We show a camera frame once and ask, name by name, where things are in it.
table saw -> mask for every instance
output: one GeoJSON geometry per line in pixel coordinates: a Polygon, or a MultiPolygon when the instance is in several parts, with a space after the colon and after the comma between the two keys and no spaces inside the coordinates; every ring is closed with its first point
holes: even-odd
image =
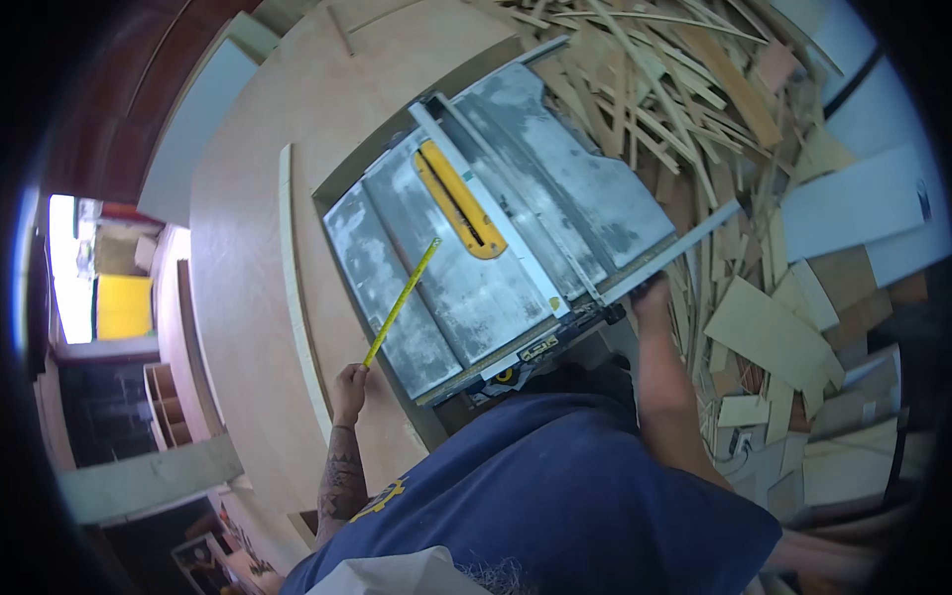
{"type": "Polygon", "coordinates": [[[587,328],[624,317],[615,302],[740,209],[731,201],[679,238],[626,163],[544,105],[528,66],[566,41],[451,99],[419,98],[414,126],[324,217],[368,342],[443,240],[381,347],[419,406],[520,386],[587,328]]]}

tattoo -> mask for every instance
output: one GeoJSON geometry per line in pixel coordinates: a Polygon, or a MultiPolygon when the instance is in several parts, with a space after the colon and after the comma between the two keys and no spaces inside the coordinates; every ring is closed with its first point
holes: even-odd
{"type": "Polygon", "coordinates": [[[367,505],[367,483],[357,435],[334,426],[327,444],[327,464],[318,494],[318,527],[314,550],[320,549],[347,521],[367,505]]]}

wooden workbench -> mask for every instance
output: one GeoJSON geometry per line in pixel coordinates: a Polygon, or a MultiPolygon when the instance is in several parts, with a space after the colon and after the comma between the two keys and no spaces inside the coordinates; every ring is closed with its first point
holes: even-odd
{"type": "MultiPolygon", "coordinates": [[[[459,0],[347,5],[337,17],[354,55],[319,5],[235,100],[193,177],[191,278],[210,382],[255,493],[278,512],[317,506],[327,454],[318,424],[326,402],[308,394],[288,314],[281,149],[294,145],[301,301],[327,392],[345,364],[364,358],[368,343],[312,194],[332,195],[355,181],[370,163],[362,160],[379,155],[384,124],[421,92],[455,93],[521,51],[506,25],[459,0]]],[[[446,438],[432,412],[395,394],[376,364],[357,434],[370,493],[446,438]]]]}

yellow logo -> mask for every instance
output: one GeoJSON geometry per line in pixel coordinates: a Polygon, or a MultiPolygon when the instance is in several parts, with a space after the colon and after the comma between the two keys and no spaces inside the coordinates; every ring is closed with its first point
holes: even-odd
{"type": "Polygon", "coordinates": [[[374,498],[370,502],[370,504],[364,506],[364,509],[358,512],[357,514],[355,514],[354,518],[350,519],[350,521],[348,522],[353,523],[354,521],[361,518],[365,514],[370,514],[371,512],[380,512],[381,510],[383,510],[384,506],[387,505],[387,502],[390,501],[390,498],[393,498],[397,494],[404,493],[404,490],[406,489],[404,487],[404,481],[406,480],[407,480],[406,477],[401,477],[397,481],[385,487],[383,491],[377,494],[377,497],[374,498]]]}

yellow blade insert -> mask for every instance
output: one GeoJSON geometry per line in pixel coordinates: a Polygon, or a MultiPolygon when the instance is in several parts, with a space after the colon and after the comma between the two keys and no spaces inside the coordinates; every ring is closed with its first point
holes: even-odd
{"type": "Polygon", "coordinates": [[[469,253],[482,260],[502,254],[508,246],[503,235],[433,141],[427,140],[420,146],[413,155],[413,163],[469,253]]]}

